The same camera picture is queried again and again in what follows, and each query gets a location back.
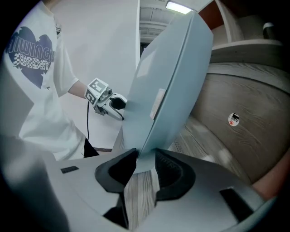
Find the black cable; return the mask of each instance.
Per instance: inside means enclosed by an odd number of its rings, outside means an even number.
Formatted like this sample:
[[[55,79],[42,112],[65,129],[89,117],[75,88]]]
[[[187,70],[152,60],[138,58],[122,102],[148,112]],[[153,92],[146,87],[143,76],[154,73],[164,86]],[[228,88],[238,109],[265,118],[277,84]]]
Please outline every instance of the black cable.
[[[90,102],[87,102],[87,140],[89,141],[89,106]]]

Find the black pants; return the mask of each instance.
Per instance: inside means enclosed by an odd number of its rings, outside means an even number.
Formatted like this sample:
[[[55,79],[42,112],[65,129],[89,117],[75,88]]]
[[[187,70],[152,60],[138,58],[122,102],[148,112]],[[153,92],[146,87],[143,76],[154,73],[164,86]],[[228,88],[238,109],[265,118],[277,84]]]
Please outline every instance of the black pants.
[[[97,155],[100,155],[100,154],[92,147],[92,145],[86,139],[85,140],[85,154],[84,154],[84,158],[93,157],[93,156],[97,156]]]

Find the white t-shirt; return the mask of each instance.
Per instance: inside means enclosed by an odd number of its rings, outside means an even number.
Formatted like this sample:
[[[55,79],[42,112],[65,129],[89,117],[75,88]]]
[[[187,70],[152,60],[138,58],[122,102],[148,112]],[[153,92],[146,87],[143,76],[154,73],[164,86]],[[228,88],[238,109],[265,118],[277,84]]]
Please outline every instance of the white t-shirt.
[[[34,103],[18,136],[53,152],[56,160],[83,158],[85,136],[59,100],[78,79],[61,33],[56,33],[54,16],[42,1],[15,30],[1,66],[5,71],[0,78],[13,78]]]

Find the ceiling light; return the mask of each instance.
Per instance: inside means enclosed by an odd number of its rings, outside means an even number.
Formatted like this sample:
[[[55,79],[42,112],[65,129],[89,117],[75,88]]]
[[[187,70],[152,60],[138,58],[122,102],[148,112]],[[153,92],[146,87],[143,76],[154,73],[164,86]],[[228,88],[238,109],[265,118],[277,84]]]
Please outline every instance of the ceiling light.
[[[168,1],[166,3],[166,8],[169,9],[169,10],[175,10],[175,11],[178,11],[182,14],[187,14],[188,12],[192,11],[192,9],[188,8],[188,7],[185,7],[183,5],[180,5],[178,3],[175,3],[173,1]]]

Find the heart graphic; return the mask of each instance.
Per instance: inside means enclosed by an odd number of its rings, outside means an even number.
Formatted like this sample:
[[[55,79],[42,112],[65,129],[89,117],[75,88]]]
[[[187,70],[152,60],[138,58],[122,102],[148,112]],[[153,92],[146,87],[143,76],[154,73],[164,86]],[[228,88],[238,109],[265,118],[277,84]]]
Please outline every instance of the heart graphic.
[[[50,38],[44,34],[35,39],[28,27],[21,27],[11,37],[5,51],[15,68],[38,88],[41,88],[43,76],[53,62],[54,51]]]

